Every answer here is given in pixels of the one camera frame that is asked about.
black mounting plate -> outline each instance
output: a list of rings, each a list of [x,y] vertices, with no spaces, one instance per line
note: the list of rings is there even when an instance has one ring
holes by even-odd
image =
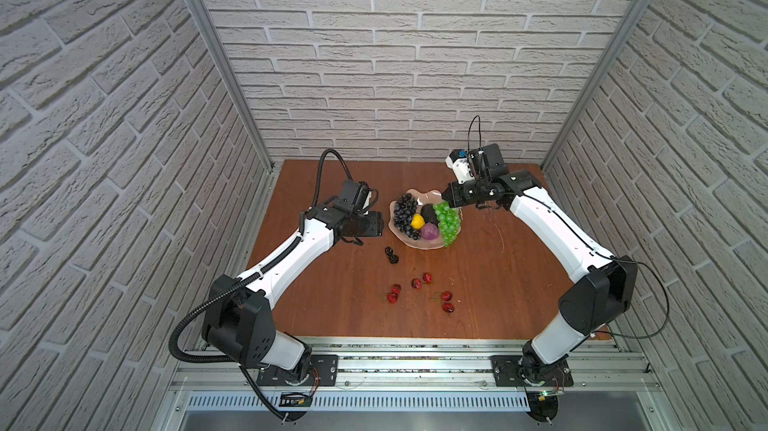
[[[310,368],[317,369],[317,374],[320,375],[320,385],[323,386],[335,386],[336,374],[339,372],[336,365],[339,363],[339,357],[335,354],[313,354],[310,358]],[[312,386],[312,374],[308,377],[301,386]],[[259,372],[259,376],[256,377],[256,384],[259,386],[287,386],[286,379],[289,378],[287,371],[281,367],[270,366],[265,368],[264,371]]]
[[[520,387],[531,385],[525,382],[520,374],[520,361],[522,356],[491,356],[491,366],[493,367],[493,378],[496,380],[496,386],[500,388],[504,387]],[[574,385],[574,379],[571,377],[571,370],[568,368],[568,362],[565,359],[560,359],[553,365],[552,371],[546,373],[543,376],[545,381],[544,386],[556,386],[560,387],[572,387]]]

